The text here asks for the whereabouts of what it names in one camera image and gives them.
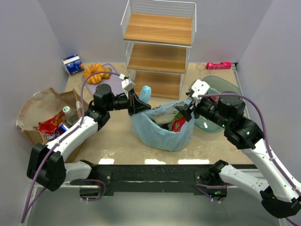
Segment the green label water bottle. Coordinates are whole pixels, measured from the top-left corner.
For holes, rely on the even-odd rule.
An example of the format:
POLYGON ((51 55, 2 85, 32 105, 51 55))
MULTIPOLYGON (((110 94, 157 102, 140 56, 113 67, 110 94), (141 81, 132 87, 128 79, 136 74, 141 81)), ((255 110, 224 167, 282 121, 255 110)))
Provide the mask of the green label water bottle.
POLYGON ((64 113, 64 120, 71 126, 73 126, 77 120, 78 115, 77 112, 71 109, 69 106, 63 107, 63 113, 64 113))

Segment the light blue plastic bag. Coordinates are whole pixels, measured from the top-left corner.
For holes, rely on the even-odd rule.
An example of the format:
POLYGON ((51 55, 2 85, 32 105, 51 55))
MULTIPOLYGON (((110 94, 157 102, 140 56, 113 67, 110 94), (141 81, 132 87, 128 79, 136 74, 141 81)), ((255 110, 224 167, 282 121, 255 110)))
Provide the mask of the light blue plastic bag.
POLYGON ((157 125, 156 116, 174 114, 175 120, 182 118, 182 114, 175 108, 188 104, 189 100, 179 100, 156 106, 150 110, 134 114, 130 117, 132 132, 144 144, 153 148, 178 151, 183 149, 191 140, 194 127, 194 119, 185 122, 180 132, 172 131, 172 123, 157 125))

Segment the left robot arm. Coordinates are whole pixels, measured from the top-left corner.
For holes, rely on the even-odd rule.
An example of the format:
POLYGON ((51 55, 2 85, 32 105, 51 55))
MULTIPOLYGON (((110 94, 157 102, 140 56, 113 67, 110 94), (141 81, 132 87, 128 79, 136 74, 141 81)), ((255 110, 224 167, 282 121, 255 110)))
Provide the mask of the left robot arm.
POLYGON ((50 191, 57 190, 64 182, 89 178, 93 164, 87 161, 65 163, 69 155, 107 123, 111 111, 126 109, 132 116, 150 108, 149 104, 139 100, 133 89, 116 96, 110 85, 97 86, 93 104, 77 123, 59 138, 46 145, 38 143, 32 148, 27 177, 50 191))

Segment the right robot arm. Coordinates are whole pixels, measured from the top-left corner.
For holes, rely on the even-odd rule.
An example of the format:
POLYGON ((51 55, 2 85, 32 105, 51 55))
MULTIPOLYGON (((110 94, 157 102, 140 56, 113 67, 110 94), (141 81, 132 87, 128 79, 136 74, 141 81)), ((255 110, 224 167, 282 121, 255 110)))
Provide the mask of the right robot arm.
POLYGON ((245 101, 252 101, 240 94, 224 92, 198 95, 198 100, 176 109, 186 121, 202 116, 224 129, 224 136, 241 150, 261 172, 264 179, 257 179, 219 160, 208 171, 207 187, 216 182, 236 186, 258 199, 264 209, 276 218, 288 218, 301 210, 301 184, 288 172, 272 151, 265 125, 244 116, 245 101))

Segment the white radish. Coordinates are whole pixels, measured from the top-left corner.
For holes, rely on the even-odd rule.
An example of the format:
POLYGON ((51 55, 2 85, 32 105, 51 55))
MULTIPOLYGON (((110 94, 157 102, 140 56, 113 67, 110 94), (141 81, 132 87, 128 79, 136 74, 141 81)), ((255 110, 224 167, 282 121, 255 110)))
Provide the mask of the white radish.
POLYGON ((170 124, 175 121, 175 115, 165 114, 165 115, 156 116, 154 118, 154 121, 157 125, 170 124))

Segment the red bull can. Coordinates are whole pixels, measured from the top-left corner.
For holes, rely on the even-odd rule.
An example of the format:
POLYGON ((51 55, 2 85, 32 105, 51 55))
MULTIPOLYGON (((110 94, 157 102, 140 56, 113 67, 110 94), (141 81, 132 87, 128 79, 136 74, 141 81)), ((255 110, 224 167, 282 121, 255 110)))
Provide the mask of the red bull can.
POLYGON ((71 127, 70 124, 68 124, 67 122, 62 122, 58 125, 57 130, 58 130, 59 134, 62 135, 67 130, 69 130, 70 127, 71 127))

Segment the red dragon fruit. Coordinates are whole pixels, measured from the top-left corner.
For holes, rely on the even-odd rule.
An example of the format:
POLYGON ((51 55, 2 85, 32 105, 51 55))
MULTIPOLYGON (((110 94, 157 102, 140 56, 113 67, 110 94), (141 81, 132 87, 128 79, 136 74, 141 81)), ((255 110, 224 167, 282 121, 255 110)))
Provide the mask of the red dragon fruit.
POLYGON ((185 124, 185 122, 186 122, 186 119, 184 117, 175 120, 172 124, 172 131, 180 132, 183 125, 185 124))

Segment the red candy bag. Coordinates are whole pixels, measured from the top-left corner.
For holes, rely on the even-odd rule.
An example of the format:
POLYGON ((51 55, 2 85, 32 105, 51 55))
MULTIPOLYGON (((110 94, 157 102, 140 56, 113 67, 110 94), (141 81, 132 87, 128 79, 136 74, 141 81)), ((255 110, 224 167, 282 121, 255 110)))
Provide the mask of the red candy bag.
POLYGON ((47 121, 39 122, 38 130, 46 138, 46 141, 52 141, 60 136, 57 127, 64 122, 64 113, 60 111, 47 121))

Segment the brown paper grocery bag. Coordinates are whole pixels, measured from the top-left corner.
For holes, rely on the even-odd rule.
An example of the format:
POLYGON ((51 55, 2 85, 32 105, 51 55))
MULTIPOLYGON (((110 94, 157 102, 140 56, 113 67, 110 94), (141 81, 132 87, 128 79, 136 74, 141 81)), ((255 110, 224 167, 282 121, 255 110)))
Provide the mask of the brown paper grocery bag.
POLYGON ((23 105, 17 120, 16 127, 28 138, 32 145, 46 144, 46 138, 38 130, 39 122, 44 122, 69 106, 82 116, 80 95, 75 91, 57 93, 53 88, 37 92, 23 105))

